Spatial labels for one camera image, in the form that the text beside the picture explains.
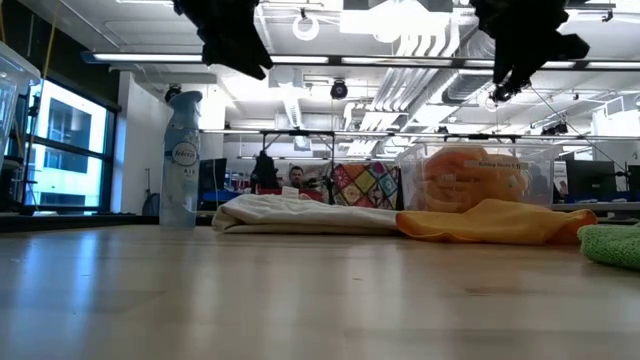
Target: white towel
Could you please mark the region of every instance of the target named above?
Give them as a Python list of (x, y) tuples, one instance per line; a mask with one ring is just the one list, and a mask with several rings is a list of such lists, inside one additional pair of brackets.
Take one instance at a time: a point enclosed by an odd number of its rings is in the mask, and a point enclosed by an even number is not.
[(278, 195), (241, 195), (220, 206), (213, 226), (223, 233), (382, 235), (397, 230), (396, 213)]

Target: plastic storage bin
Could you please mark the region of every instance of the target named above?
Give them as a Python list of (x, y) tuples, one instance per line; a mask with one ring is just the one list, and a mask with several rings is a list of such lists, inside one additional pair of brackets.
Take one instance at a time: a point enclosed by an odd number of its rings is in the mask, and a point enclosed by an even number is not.
[(550, 145), (438, 142), (400, 156), (405, 209), (463, 213), (484, 199), (549, 207), (553, 202)]
[(37, 84), (40, 71), (10, 47), (0, 42), (0, 169), (9, 140), (18, 94)]

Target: desk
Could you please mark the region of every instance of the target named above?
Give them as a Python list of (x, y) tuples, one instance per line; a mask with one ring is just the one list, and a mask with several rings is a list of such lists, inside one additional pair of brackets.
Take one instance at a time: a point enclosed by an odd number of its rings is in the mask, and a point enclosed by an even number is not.
[(0, 235), (0, 279), (3, 359), (640, 354), (640, 277), (577, 247), (125, 226)]
[(591, 211), (607, 212), (640, 212), (640, 202), (625, 203), (587, 203), (587, 204), (553, 204), (554, 211), (575, 211), (588, 209)]

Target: colorful quilt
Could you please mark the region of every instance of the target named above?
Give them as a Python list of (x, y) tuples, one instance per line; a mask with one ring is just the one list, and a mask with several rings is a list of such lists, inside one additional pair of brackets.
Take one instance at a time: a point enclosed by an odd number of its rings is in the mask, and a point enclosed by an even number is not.
[(336, 205), (395, 210), (398, 177), (397, 166), (380, 162), (336, 165), (333, 171)]

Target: folded cloth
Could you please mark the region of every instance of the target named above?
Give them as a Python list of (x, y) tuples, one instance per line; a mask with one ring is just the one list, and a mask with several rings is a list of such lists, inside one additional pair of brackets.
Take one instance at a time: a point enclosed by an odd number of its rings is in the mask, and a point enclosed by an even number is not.
[(582, 255), (606, 265), (640, 270), (640, 228), (593, 225), (578, 230)]
[(589, 210), (567, 214), (486, 199), (462, 214), (403, 211), (396, 222), (403, 233), (425, 241), (542, 245), (578, 244), (578, 229), (597, 220)]
[(277, 195), (242, 195), (220, 206), (213, 226), (223, 233), (384, 235), (396, 211), (332, 206)]

